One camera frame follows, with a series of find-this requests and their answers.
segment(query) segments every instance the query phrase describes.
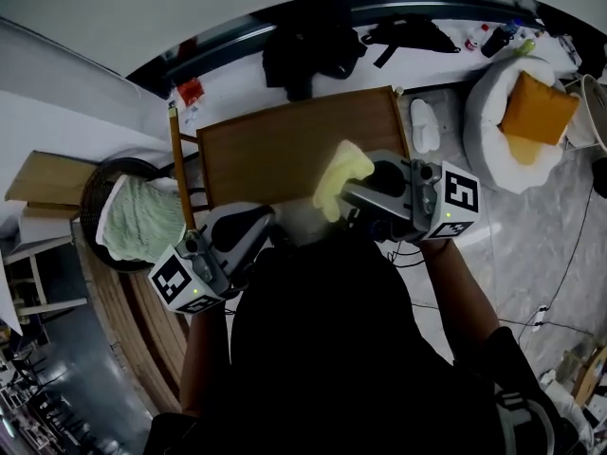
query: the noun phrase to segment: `person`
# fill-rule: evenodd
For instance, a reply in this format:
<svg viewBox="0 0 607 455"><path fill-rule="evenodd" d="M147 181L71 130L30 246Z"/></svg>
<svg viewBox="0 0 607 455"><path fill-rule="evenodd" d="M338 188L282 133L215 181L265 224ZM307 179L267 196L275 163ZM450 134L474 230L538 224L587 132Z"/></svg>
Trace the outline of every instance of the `person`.
<svg viewBox="0 0 607 455"><path fill-rule="evenodd" d="M182 413L153 420L144 453L552 453L559 415L457 246L419 248L453 365L421 336L404 281L370 238L266 249L230 350L223 306L193 316Z"/></svg>

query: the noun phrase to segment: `person's arm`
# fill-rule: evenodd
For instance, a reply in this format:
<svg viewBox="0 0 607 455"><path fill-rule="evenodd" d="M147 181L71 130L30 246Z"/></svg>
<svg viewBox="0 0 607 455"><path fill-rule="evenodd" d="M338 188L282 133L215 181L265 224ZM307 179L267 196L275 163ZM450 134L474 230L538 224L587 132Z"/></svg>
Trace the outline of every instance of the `person's arm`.
<svg viewBox="0 0 607 455"><path fill-rule="evenodd" d="M192 318L181 372L179 401L183 414L203 416L221 396L229 370L228 327L221 303Z"/></svg>
<svg viewBox="0 0 607 455"><path fill-rule="evenodd" d="M420 244L447 341L456 358L475 355L500 327L489 300L452 240Z"/></svg>

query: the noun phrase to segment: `red package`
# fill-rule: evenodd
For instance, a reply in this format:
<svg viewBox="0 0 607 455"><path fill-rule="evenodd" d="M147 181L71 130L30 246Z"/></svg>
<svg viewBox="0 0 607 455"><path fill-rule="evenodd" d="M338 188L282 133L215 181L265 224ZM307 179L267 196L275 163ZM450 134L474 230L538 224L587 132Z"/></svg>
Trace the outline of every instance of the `red package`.
<svg viewBox="0 0 607 455"><path fill-rule="evenodd" d="M198 99L205 94L202 89L202 84L198 80L198 78L193 78L188 82L184 82L177 87L177 92L179 96L186 103L186 107L194 104L198 101Z"/></svg>

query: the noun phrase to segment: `yellow rag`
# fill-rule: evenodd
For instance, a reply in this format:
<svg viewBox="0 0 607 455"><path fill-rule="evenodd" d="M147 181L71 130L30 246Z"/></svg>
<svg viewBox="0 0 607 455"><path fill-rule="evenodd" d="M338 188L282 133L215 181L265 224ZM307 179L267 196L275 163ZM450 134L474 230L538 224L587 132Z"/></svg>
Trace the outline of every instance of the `yellow rag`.
<svg viewBox="0 0 607 455"><path fill-rule="evenodd" d="M341 193L343 185L351 178L362 180L374 170L371 159L354 143L344 140L338 145L335 156L324 171L314 192L312 204L316 209L322 209L327 221L335 223L340 219L340 207L336 197Z"/></svg>

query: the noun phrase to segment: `white slippers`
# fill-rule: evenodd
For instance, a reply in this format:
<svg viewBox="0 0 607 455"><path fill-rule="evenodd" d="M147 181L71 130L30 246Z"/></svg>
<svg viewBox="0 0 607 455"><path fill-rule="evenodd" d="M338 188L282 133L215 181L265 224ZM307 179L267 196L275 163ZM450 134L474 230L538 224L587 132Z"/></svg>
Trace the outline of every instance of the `white slippers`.
<svg viewBox="0 0 607 455"><path fill-rule="evenodd" d="M414 100L411 103L411 124L414 127L414 147L420 154L438 150L440 135L436 115L428 103Z"/></svg>

